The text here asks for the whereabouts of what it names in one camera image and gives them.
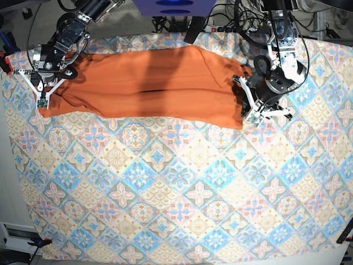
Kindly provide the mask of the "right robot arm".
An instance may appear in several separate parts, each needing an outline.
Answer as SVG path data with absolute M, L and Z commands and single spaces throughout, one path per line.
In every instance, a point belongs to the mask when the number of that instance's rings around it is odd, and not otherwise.
M 31 62 L 30 82 L 33 86 L 52 86 L 59 79 L 73 80 L 78 76 L 73 67 L 76 58 L 88 44 L 90 34 L 87 27 L 91 22 L 99 22 L 111 9 L 124 1 L 74 1 L 74 8 L 58 4 L 65 14 L 56 25 L 56 31 L 47 44 L 39 44 L 34 50 Z

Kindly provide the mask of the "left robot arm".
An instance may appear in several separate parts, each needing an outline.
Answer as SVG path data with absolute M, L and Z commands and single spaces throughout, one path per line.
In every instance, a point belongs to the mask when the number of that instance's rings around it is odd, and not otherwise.
M 295 42 L 302 36 L 292 15 L 298 8 L 297 1 L 256 1 L 255 6 L 264 14 L 264 23 L 269 28 L 265 44 L 251 39 L 243 29 L 245 21 L 239 5 L 240 2 L 235 1 L 237 32 L 249 44 L 268 52 L 254 57 L 255 77 L 233 76 L 245 93 L 240 115 L 256 126 L 275 116 L 292 119 L 290 110 L 281 107 L 279 101 L 303 85 L 309 74 L 309 65 L 299 62 L 295 52 Z

